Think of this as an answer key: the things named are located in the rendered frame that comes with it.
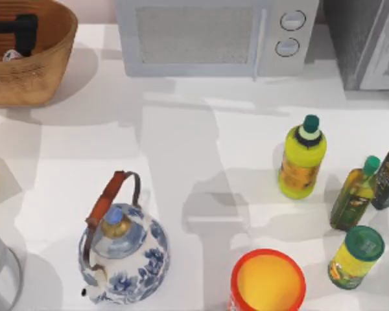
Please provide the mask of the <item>yellow can, green lid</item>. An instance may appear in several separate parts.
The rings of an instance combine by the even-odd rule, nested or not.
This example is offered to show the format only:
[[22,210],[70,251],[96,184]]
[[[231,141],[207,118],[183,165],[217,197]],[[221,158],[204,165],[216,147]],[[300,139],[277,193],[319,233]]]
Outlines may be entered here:
[[365,225],[351,228],[328,265],[331,282],[341,289],[356,289],[384,250],[384,240],[375,229]]

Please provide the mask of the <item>microwave oven door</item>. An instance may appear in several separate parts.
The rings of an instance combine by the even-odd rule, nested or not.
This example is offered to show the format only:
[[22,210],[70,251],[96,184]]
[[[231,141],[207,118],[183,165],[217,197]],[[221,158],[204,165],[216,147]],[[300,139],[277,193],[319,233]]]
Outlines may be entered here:
[[115,0],[128,76],[252,76],[260,0]]

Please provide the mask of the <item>small white red blue item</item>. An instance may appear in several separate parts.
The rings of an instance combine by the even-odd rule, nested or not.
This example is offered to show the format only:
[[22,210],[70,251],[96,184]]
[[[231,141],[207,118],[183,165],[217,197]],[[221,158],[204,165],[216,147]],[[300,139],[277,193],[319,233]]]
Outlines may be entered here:
[[7,50],[4,55],[2,61],[9,62],[11,60],[17,60],[23,58],[23,55],[17,52],[14,49]]

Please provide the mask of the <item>round microwave knob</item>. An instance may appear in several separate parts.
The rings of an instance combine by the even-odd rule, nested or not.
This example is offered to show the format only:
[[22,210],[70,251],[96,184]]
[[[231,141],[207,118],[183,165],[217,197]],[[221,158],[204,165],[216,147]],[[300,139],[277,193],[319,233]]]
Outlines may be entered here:
[[277,42],[275,52],[283,58],[292,57],[300,50],[300,43],[295,38],[287,38]]
[[280,19],[280,26],[288,32],[301,29],[307,21],[307,16],[301,10],[285,12]]

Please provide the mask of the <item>blue and white teapot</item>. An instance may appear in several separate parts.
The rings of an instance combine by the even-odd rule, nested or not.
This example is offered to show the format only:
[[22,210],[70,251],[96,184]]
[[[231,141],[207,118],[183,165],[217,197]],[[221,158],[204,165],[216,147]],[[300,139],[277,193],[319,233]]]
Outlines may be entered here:
[[171,263],[166,231],[139,204],[141,179],[116,171],[86,218],[78,243],[82,297],[131,305],[151,296]]

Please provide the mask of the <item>olive oil bottle, green cap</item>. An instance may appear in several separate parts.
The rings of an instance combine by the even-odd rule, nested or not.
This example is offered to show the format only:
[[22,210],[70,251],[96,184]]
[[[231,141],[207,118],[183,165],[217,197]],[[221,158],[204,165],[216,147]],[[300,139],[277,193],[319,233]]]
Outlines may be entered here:
[[377,188],[376,172],[381,160],[368,156],[362,168],[354,168],[348,174],[333,205],[330,226],[348,231],[355,227],[373,200]]

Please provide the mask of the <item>pale microwave oven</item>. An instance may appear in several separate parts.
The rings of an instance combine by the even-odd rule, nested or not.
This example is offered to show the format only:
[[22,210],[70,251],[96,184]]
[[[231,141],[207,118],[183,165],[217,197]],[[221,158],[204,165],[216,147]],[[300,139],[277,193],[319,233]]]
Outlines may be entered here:
[[320,0],[116,0],[128,76],[294,76]]

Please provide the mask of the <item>yellow-green bottle, green cap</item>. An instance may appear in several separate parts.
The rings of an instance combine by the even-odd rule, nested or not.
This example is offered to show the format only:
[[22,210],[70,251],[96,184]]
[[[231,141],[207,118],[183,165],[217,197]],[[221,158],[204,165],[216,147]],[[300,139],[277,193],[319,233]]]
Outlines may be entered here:
[[312,193],[326,150],[327,139],[318,116],[306,115],[301,124],[289,130],[277,176],[286,197],[301,200]]

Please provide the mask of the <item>woven wooden basket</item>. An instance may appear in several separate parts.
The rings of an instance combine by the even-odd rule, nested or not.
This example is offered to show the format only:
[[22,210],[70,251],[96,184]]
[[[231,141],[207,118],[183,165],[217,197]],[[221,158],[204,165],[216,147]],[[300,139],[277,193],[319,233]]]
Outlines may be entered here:
[[78,27],[71,9],[55,0],[0,0],[0,21],[19,14],[38,17],[31,56],[3,61],[16,47],[13,34],[0,34],[0,108],[42,106],[55,94],[64,76]]

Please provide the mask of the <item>red and orange cup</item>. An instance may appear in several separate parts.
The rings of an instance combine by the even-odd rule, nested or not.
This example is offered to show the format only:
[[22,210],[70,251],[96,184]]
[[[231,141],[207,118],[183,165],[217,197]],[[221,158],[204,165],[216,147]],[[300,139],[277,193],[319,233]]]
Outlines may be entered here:
[[227,311],[300,311],[306,294],[302,269],[274,249],[255,249],[234,265]]

